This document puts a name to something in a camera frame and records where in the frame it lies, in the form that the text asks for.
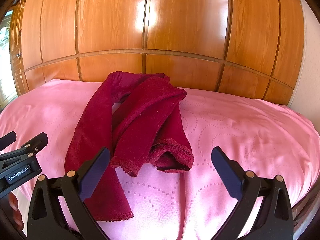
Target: black bracket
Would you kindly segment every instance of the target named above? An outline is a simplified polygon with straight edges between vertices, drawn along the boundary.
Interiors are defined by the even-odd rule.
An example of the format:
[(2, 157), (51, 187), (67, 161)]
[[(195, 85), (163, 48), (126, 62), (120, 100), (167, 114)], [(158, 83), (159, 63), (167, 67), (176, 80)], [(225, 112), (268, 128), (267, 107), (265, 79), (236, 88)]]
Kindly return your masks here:
[[(10, 133), (4, 139), (0, 138), (0, 148), (5, 148), (15, 139), (14, 133)], [(40, 174), (41, 168), (36, 154), (47, 143), (46, 134), (41, 133), (25, 143), (21, 149), (0, 156), (1, 196)], [(212, 240), (293, 239), (291, 205), (282, 176), (265, 179), (258, 177), (253, 171), (244, 171), (219, 147), (212, 150), (211, 160), (230, 196), (238, 200)], [(110, 152), (102, 148), (92, 160), (84, 162), (78, 171), (69, 171), (65, 176), (53, 179), (40, 175), (30, 202), (28, 238), (14, 228), (14, 222), (0, 207), (1, 236), (10, 240), (110, 240), (84, 204), (84, 200), (91, 197), (109, 162)], [(19, 174), (19, 170), (26, 165), (31, 173), (25, 171)], [(58, 196), (65, 198), (80, 233), (68, 226)], [(259, 196), (263, 196), (263, 200), (254, 225), (247, 235), (238, 238)]]
[[(91, 216), (84, 200), (89, 198), (110, 162), (110, 152), (102, 148), (82, 164), (60, 178), (40, 175), (33, 190), (28, 214), (28, 238), (32, 240), (109, 240)], [(58, 196), (63, 196), (80, 231), (72, 231), (63, 215)]]
[[(6, 148), (15, 140), (14, 132), (5, 135), (0, 138), (0, 148)], [(20, 149), (0, 155), (0, 199), (41, 173), (36, 154), (47, 144), (48, 137), (42, 132)]]
[(211, 160), (230, 196), (238, 203), (212, 240), (236, 240), (247, 222), (257, 197), (263, 196), (251, 231), (241, 240), (292, 240), (293, 219), (287, 188), (281, 175), (273, 179), (244, 171), (215, 147)]

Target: dotted pattern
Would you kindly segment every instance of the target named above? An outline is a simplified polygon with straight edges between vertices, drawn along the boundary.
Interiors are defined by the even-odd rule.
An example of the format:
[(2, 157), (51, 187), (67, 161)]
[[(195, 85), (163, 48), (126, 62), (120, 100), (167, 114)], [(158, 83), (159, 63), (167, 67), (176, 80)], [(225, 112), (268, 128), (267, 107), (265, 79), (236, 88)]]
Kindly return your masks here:
[[(64, 93), (62, 98), (49, 89), (53, 84), (56, 91), (77, 92)], [(49, 145), (37, 155), (38, 160), (48, 177), (62, 176), (72, 130), (96, 89), (88, 84), (91, 85), (51, 81), (13, 101), (0, 115), (0, 132), (16, 130), (21, 134), (17, 134), (17, 142), (7, 150), (18, 148), (32, 136), (45, 131)], [(160, 172), (151, 164), (145, 164), (136, 178), (116, 169), (134, 218), (99, 223), (108, 234), (121, 231), (124, 232), (123, 239), (134, 239), (132, 228), (137, 232), (146, 228), (165, 232), (170, 227), (177, 238), (182, 223), (181, 211), (185, 210), (184, 232), (190, 239), (206, 239), (202, 234), (207, 233), (212, 236), (234, 206), (234, 200), (228, 196), (211, 163), (211, 150), (215, 146), (220, 146), (245, 170), (254, 170), (261, 177), (283, 175), (292, 204), (299, 201), (316, 180), (317, 163), (320, 163), (316, 154), (320, 148), (319, 135), (305, 119), (288, 108), (262, 100), (210, 91), (186, 91), (188, 95), (181, 102), (180, 110), (195, 157), (193, 168), (180, 175)], [(21, 117), (24, 122), (17, 123)], [(35, 180), (31, 180), (22, 187), (29, 197), (34, 184)], [(60, 199), (60, 203), (69, 225), (75, 228), (65, 201)], [(254, 216), (249, 218), (248, 227), (254, 219)]]

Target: bed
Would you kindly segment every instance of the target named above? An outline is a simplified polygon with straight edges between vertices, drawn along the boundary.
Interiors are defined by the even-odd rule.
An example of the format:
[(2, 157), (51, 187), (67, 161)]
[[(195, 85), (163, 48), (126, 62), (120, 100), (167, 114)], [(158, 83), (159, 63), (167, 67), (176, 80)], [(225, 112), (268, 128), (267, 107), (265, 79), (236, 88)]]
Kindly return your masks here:
[[(319, 130), (317, 113), (316, 116), (313, 114), (317, 112), (317, 108), (312, 104), (307, 105), (313, 99), (316, 101), (317, 81), (312, 82), (311, 78), (303, 81), (307, 69), (311, 72), (310, 76), (317, 76), (314, 66), (318, 60), (314, 49), (319, 44), (312, 37), (317, 37), (314, 33), (319, 33), (319, 28), (314, 14), (304, 0), (23, 0), (15, 6), (12, 19), (10, 50), (13, 78), (17, 92), (22, 96), (0, 115), (0, 135), (19, 130), (21, 136), (12, 145), (15, 148), (31, 138), (29, 136), (43, 131), (44, 127), (48, 129), (49, 153), (43, 151), (41, 156), (42, 165), (46, 167), (50, 163), (52, 167), (46, 168), (47, 174), (60, 176), (64, 173), (61, 168), (63, 154), (68, 148), (77, 119), (99, 86), (98, 82), (103, 82), (109, 73), (117, 70), (132, 73), (163, 72), (170, 76), (174, 86), (186, 88), (188, 93), (181, 103), (181, 113), (186, 134), (196, 155), (195, 166), (189, 175), (169, 180), (173, 183), (173, 189), (162, 189), (159, 185), (147, 182), (140, 183), (137, 179), (127, 178), (121, 170), (117, 171), (130, 205), (134, 206), (135, 202), (145, 204), (147, 213), (152, 214), (152, 233), (160, 232), (159, 237), (163, 236), (163, 232), (169, 232), (173, 238), (206, 239), (209, 236), (208, 228), (212, 228), (212, 237), (229, 214), (230, 210), (221, 204), (227, 197), (221, 181), (217, 177), (207, 176), (211, 174), (212, 168), (205, 152), (209, 152), (212, 145), (210, 146), (209, 140), (204, 143), (200, 140), (201, 145), (198, 146), (199, 135), (204, 137), (208, 122), (212, 120), (215, 123), (209, 126), (212, 133), (210, 137), (218, 135), (215, 138), (220, 145), (232, 141), (231, 146), (223, 149), (231, 154), (229, 157), (234, 157), (247, 169), (252, 165), (249, 156), (261, 156), (261, 152), (267, 152), (269, 158), (253, 158), (252, 169), (259, 170), (260, 176), (272, 177), (277, 172), (284, 175), (286, 183), (290, 185), (294, 239), (310, 223), (320, 206), (317, 180), (318, 133), (303, 116), (285, 106), (272, 104), (292, 105), (297, 112), (303, 112), (312, 120), (315, 126), (318, 125), (316, 129)], [(300, 80), (305, 88), (302, 85), (298, 87)], [(68, 100), (65, 91), (69, 91), (69, 95), (72, 94), (73, 97)], [(296, 98), (300, 96), (300, 100), (292, 102), (295, 95)], [(210, 109), (208, 113), (202, 111), (206, 104)], [(241, 126), (239, 122), (232, 122), (230, 125), (227, 120), (232, 114), (228, 111), (219, 116), (212, 115), (212, 112), (218, 113), (221, 110), (220, 104), (228, 105), (230, 109), (234, 104), (240, 104), (242, 109), (248, 109), (245, 113), (253, 111), (256, 119), (246, 114), (241, 119), (254, 125), (250, 129)], [(267, 121), (264, 119), (262, 123), (258, 122), (262, 116), (268, 115), (270, 118)], [(195, 128), (194, 123), (203, 119), (208, 122), (204, 121)], [(256, 149), (255, 142), (263, 138), (257, 130), (266, 131), (270, 124), (273, 125), (275, 135), (284, 136), (286, 133), (285, 139), (275, 149)], [(233, 128), (233, 125), (239, 129), (235, 133), (240, 134), (239, 138), (234, 133), (229, 135), (221, 132)], [(244, 139), (245, 144), (241, 143), (243, 135), (240, 131), (250, 131), (251, 140)], [(298, 133), (301, 137), (299, 140), (296, 135), (298, 131), (301, 131)], [(286, 144), (288, 152), (296, 153), (297, 149), (303, 149), (288, 160), (298, 171), (295, 183), (287, 181), (287, 177), (291, 179), (292, 172), (288, 175), (288, 164), (285, 163), (287, 159), (280, 158), (284, 154), (282, 151), (279, 153), (284, 141), (290, 141), (296, 146), (294, 149), (287, 149)], [(246, 144), (251, 145), (251, 148), (241, 146)], [(241, 153), (241, 158), (240, 155), (235, 155), (237, 151)], [(57, 158), (52, 157), (53, 153), (59, 153)], [(269, 160), (276, 162), (269, 166)], [(262, 168), (255, 166), (259, 161), (266, 165)], [(153, 174), (153, 169), (145, 165), (143, 172)], [(193, 183), (194, 174), (203, 175), (206, 179), (201, 181), (203, 185)], [(157, 183), (168, 180), (159, 176)], [(138, 193), (136, 188), (142, 187), (143, 183), (145, 185), (142, 186), (146, 187), (143, 191), (145, 195)], [(31, 181), (21, 188), (23, 194), (21, 190), (17, 192), (24, 221), (33, 185), (34, 181)], [(215, 196), (215, 205), (208, 203), (214, 195), (212, 188), (219, 193)], [(147, 191), (152, 190), (154, 195), (148, 199)], [(189, 192), (188, 199), (183, 198), (181, 192)], [(177, 197), (178, 200), (171, 201), (173, 194), (180, 196)], [(154, 200), (160, 204), (164, 201), (167, 205), (156, 207)], [(203, 203), (212, 206), (204, 210)], [(135, 234), (137, 239), (148, 238), (149, 232), (143, 228), (143, 224), (136, 222), (136, 219), (144, 217), (146, 213), (139, 209), (139, 205), (132, 206), (135, 214), (133, 219), (101, 223), (101, 226), (106, 231), (111, 227), (124, 229), (123, 235), (108, 233), (113, 239), (122, 239), (129, 234)], [(250, 228), (254, 216), (253, 212), (242, 234)], [(74, 226), (70, 217), (68, 222)]]
[[(63, 176), (64, 158), (74, 129), (100, 84), (55, 79), (10, 103), (0, 115), (0, 136), (14, 130), (17, 141), (4, 152), (44, 131), (49, 143), (37, 155), (43, 173), (49, 178)], [(132, 178), (118, 168), (134, 217), (99, 222), (108, 236), (119, 240), (149, 239), (150, 235), (155, 239), (210, 239), (236, 204), (210, 161), (215, 146), (260, 177), (281, 174), (293, 212), (301, 213), (297, 210), (299, 203), (299, 209), (307, 207), (303, 215), (310, 215), (308, 208), (319, 200), (313, 198), (311, 206), (305, 202), (311, 198), (308, 192), (312, 192), (320, 171), (320, 137), (312, 123), (286, 106), (263, 100), (185, 90), (187, 96), (180, 103), (180, 111), (195, 156), (191, 171), (170, 174), (144, 164), (139, 175)], [(27, 200), (22, 212), (27, 211), (35, 181), (36, 178), (20, 188)], [(61, 199), (60, 203), (69, 225), (76, 228), (65, 201)], [(241, 235), (250, 230), (259, 205), (257, 201)], [(299, 222), (301, 219), (296, 222), (296, 231), (301, 230)]]

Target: label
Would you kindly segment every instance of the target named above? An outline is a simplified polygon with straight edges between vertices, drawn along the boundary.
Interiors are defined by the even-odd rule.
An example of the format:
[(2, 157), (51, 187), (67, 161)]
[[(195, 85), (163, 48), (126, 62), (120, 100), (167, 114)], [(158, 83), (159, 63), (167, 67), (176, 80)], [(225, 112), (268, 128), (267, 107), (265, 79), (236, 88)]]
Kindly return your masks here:
[(9, 184), (13, 184), (30, 173), (31, 173), (31, 170), (29, 165), (25, 165), (15, 170), (14, 172), (10, 173), (9, 175), (5, 176), (5, 179)]

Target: screw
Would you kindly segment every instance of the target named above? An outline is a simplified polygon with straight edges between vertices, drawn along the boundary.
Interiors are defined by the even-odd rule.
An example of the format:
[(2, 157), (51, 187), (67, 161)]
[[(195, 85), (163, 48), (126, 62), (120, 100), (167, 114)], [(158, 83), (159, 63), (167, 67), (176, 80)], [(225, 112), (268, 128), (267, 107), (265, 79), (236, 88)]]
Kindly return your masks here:
[(283, 177), (281, 175), (277, 175), (276, 176), (277, 181), (281, 182), (283, 181)]
[(45, 179), (45, 176), (44, 176), (44, 175), (40, 175), (40, 176), (38, 177), (38, 179), (39, 179), (39, 181), (43, 181), (43, 180)]
[(76, 174), (75, 171), (68, 171), (67, 176), (68, 177), (73, 177)]
[(253, 178), (255, 176), (253, 171), (246, 171), (245, 173), (249, 178)]

